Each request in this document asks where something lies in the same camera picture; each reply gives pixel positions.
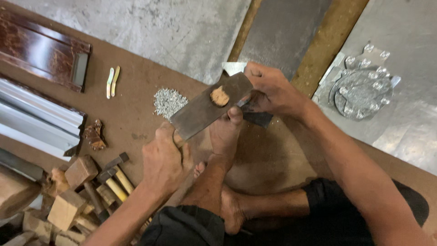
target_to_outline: metal channel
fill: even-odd
[[[75,136],[80,134],[82,115],[26,91],[3,78],[0,78],[0,99]]]
[[[385,67],[402,78],[393,89],[392,102],[372,119],[355,122],[323,105],[321,100],[327,96],[321,93],[331,83],[329,77],[313,100],[348,135],[437,175],[435,13],[434,0],[370,0],[367,4],[341,53],[360,55],[370,41],[391,53]]]
[[[45,153],[70,161],[80,141],[55,126],[0,103],[0,134],[32,146]]]

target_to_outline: metal shavings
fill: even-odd
[[[155,102],[153,104],[156,107],[156,114],[162,115],[166,119],[170,119],[174,113],[179,111],[188,103],[188,99],[183,97],[174,89],[159,89],[154,97]]]

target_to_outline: black pants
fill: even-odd
[[[416,191],[393,181],[420,226],[428,203]],[[366,222],[334,181],[313,180],[303,187],[310,216],[271,232],[225,234],[223,219],[197,206],[163,208],[144,232],[139,245],[374,245]]]

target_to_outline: cutout metal piece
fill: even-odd
[[[111,96],[115,97],[115,85],[117,84],[118,75],[120,74],[120,66],[115,69],[114,79],[112,80]]]
[[[111,98],[111,82],[112,78],[114,77],[114,69],[111,67],[111,70],[109,70],[109,78],[106,82],[106,98]]]

